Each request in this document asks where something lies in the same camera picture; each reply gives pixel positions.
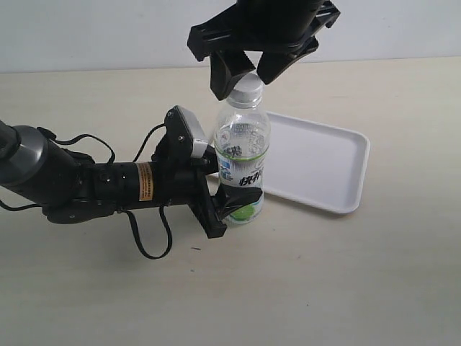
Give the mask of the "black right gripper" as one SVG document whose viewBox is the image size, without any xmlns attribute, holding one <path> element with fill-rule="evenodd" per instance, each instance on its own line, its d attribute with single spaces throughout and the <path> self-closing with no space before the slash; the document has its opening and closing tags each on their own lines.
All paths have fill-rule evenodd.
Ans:
<svg viewBox="0 0 461 346">
<path fill-rule="evenodd" d="M 264 52 L 256 72 L 271 84 L 317 51 L 315 34 L 333 26 L 340 14 L 332 1 L 237 1 L 191 27 L 187 47 L 198 61 L 210 56 L 210 88 L 222 101 L 255 69 L 243 50 Z"/>
</svg>

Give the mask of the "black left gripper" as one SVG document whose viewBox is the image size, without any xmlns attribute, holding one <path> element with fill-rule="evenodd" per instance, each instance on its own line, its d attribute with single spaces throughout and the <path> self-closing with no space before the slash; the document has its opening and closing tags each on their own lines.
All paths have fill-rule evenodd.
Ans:
<svg viewBox="0 0 461 346">
<path fill-rule="evenodd" d="M 219 171 L 215 148 L 208 145 L 200 159 L 191 157 L 192 139 L 179 111 L 167 112 L 166 132 L 151 159 L 154 165 L 154 200 L 161 205 L 188 205 L 208 238 L 220 238 L 222 222 L 249 222 L 261 199 L 259 187 L 220 184 L 214 204 L 206 176 Z"/>
</svg>

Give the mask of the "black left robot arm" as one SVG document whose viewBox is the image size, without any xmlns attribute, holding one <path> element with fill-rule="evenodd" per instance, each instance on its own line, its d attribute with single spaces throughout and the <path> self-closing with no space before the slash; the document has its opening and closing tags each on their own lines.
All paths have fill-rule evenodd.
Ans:
<svg viewBox="0 0 461 346">
<path fill-rule="evenodd" d="M 261 189 L 221 185 L 211 195 L 207 176 L 218 171 L 218 160 L 196 116 L 176 106 L 163 127 L 150 161 L 96 163 L 47 129 L 2 124 L 1 186 L 41 207 L 52 223 L 188 205 L 208 237 L 221 237 L 225 217 L 256 202 Z"/>
</svg>

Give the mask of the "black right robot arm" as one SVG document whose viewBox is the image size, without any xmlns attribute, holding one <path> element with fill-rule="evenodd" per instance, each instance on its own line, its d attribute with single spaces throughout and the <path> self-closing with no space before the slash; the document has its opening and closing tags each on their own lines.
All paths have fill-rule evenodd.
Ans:
<svg viewBox="0 0 461 346">
<path fill-rule="evenodd" d="M 340 13 L 331 1 L 237 1 L 191 27 L 187 46 L 198 61 L 210 59 L 210 89 L 224 100 L 246 74 L 268 85 L 314 53 L 317 32 Z"/>
</svg>

